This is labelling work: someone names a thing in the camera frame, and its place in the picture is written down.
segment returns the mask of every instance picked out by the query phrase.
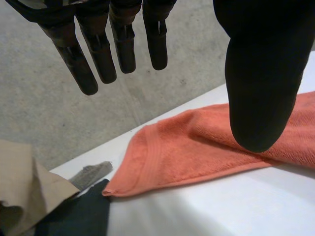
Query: white table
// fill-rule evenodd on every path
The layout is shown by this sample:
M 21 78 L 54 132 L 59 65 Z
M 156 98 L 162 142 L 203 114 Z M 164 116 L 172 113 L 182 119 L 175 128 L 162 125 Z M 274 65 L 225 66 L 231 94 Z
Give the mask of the white table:
M 315 90 L 315 52 L 299 92 Z M 146 123 L 188 109 L 228 102 L 226 86 Z M 53 169 L 64 178 L 86 165 L 111 161 L 114 175 L 128 142 L 143 124 Z M 111 204 L 109 236 L 314 236 L 315 171 L 283 165 L 206 183 L 155 191 Z

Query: towel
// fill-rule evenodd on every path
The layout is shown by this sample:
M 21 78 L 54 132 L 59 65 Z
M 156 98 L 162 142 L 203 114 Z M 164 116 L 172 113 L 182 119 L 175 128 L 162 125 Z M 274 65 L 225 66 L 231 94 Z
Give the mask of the towel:
M 283 134 L 262 153 L 235 141 L 228 104 L 188 110 L 145 126 L 131 139 L 102 193 L 129 197 L 282 163 L 315 168 L 315 92 L 297 96 Z

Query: gray floor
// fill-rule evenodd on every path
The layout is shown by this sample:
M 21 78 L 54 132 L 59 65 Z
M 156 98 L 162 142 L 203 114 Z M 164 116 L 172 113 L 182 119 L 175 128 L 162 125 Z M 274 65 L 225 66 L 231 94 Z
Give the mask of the gray floor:
M 212 1 L 178 1 L 167 26 L 169 64 L 157 72 L 138 14 L 137 69 L 129 75 L 119 71 L 108 26 L 118 80 L 99 82 L 99 92 L 88 97 L 38 25 L 0 1 L 0 138 L 32 144 L 34 157 L 51 169 L 223 84 L 228 37 Z

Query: dark fabric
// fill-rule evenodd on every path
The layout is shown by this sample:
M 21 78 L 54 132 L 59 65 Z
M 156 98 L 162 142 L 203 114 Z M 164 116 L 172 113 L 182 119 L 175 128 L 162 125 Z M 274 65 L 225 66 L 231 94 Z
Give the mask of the dark fabric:
M 102 196 L 108 180 L 79 198 L 60 204 L 36 226 L 35 236 L 106 236 L 110 201 Z
M 54 7 L 47 9 L 32 9 L 18 0 L 6 0 L 26 20 L 42 25 L 55 26 L 63 22 L 70 22 L 75 14 L 75 6 Z
M 265 151 L 293 109 L 315 39 L 315 1 L 214 0 L 214 9 L 231 37 L 225 78 L 233 135 Z
M 89 0 L 88 2 L 76 5 L 76 15 L 99 16 L 109 11 L 110 0 Z
M 112 0 L 111 2 L 117 8 L 130 8 L 140 5 L 142 0 Z
M 20 3 L 18 0 L 6 0 L 26 20 L 35 22 L 45 27 L 56 26 L 65 22 L 71 22 L 75 14 L 80 16 L 101 15 L 108 12 L 109 0 L 89 0 L 88 2 L 68 5 L 64 7 L 53 7 L 46 9 L 32 9 Z

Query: black rubber fingertip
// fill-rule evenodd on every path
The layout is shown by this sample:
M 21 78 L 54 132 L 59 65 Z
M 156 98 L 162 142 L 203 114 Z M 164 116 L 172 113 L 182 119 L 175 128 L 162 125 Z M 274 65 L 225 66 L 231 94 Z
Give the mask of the black rubber fingertip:
M 136 70 L 136 59 L 134 54 L 133 39 L 122 42 L 115 42 L 118 62 L 124 74 L 132 73 Z
M 230 124 L 238 144 L 252 152 L 269 149 L 284 131 L 295 97 L 276 90 L 230 96 Z
M 97 93 L 98 84 L 85 59 L 77 62 L 75 67 L 69 68 L 80 90 L 87 96 Z
M 167 67 L 166 36 L 148 37 L 148 48 L 152 66 L 155 70 L 163 70 Z

